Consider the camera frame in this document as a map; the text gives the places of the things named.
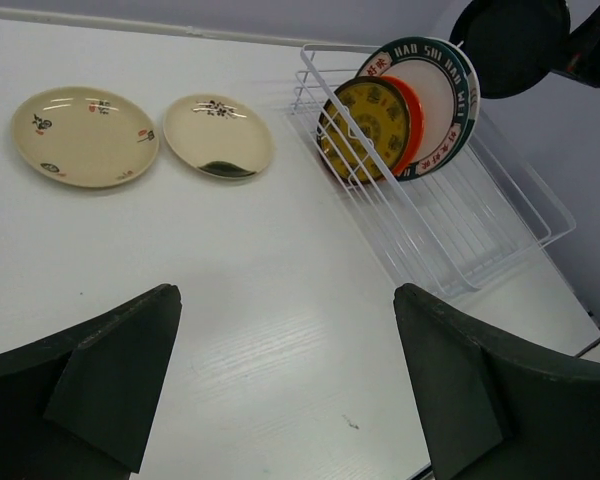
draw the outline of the beige plate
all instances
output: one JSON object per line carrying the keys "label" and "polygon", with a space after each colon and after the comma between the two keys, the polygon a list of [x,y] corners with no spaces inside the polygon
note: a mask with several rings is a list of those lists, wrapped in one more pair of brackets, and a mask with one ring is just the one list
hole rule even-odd
{"label": "beige plate", "polygon": [[255,175],[273,157],[273,140],[264,121],[250,108],[220,95],[177,100],[164,117],[164,136],[186,163],[226,179]]}
{"label": "beige plate", "polygon": [[11,133],[29,165],[79,187],[128,182],[158,153],[146,113],[125,98],[88,87],[34,95],[16,111]]}

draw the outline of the rack tray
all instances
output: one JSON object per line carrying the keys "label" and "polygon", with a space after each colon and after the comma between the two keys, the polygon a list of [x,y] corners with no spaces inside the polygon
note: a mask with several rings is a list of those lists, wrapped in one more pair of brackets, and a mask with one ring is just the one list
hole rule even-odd
{"label": "rack tray", "polygon": [[[396,285],[413,282],[443,298],[477,291],[575,228],[571,213],[484,112],[468,146],[451,162],[417,180],[396,181],[334,94],[375,50],[303,47],[306,68],[296,73],[299,86],[291,109],[298,132],[316,156],[323,156],[325,171],[332,170],[328,175],[344,204]],[[335,175],[317,142],[327,99],[342,124],[351,125],[348,132],[332,123],[334,128],[343,139],[360,140],[383,179],[365,185],[357,180],[354,170],[365,168],[367,156],[357,156],[359,166],[350,169],[348,180]]]}

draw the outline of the gray wall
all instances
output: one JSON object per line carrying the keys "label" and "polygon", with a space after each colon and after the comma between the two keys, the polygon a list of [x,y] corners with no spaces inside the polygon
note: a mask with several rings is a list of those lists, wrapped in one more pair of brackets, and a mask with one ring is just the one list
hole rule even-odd
{"label": "gray wall", "polygon": [[449,0],[0,0],[0,7],[381,44],[430,31]]}
{"label": "gray wall", "polygon": [[[448,37],[468,3],[454,1],[434,32]],[[599,3],[570,1],[572,25]],[[576,231],[549,253],[600,321],[600,90],[550,75],[521,95],[485,101],[484,111],[576,217]]]}

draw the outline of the white table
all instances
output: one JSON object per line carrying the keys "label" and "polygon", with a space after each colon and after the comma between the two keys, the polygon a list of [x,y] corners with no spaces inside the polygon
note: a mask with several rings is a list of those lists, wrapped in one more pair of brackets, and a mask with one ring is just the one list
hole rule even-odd
{"label": "white table", "polygon": [[[0,20],[0,352],[177,284],[143,480],[405,480],[428,461],[394,285],[285,116],[298,53]],[[118,92],[156,121],[183,95],[233,96],[268,122],[275,161],[227,185],[162,145],[127,186],[52,183],[18,157],[8,125],[62,85]],[[570,354],[599,336],[541,253],[460,306]]]}

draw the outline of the yellow plate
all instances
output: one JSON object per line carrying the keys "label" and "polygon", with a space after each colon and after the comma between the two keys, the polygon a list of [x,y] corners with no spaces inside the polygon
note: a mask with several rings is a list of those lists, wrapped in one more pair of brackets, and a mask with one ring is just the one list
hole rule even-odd
{"label": "yellow plate", "polygon": [[34,95],[14,114],[11,134],[34,169],[78,187],[133,180],[158,153],[158,138],[146,113],[123,97],[89,87]]}
{"label": "yellow plate", "polygon": [[167,143],[181,160],[214,177],[251,177],[273,158],[267,124],[249,107],[228,97],[181,98],[167,110],[163,128]]}
{"label": "yellow plate", "polygon": [[[349,109],[349,114],[362,132],[371,139],[375,150],[389,170],[401,167],[411,133],[411,116],[398,89],[382,78],[357,77],[342,84],[335,94]],[[362,143],[349,135],[349,126],[336,106],[329,100],[324,109],[327,115],[320,115],[318,144],[338,176],[355,183],[350,180],[351,168],[361,183],[369,182],[367,173],[359,168],[360,158],[372,179],[382,178],[382,172],[373,159],[367,156]],[[329,117],[351,144],[355,154],[329,121]]]}

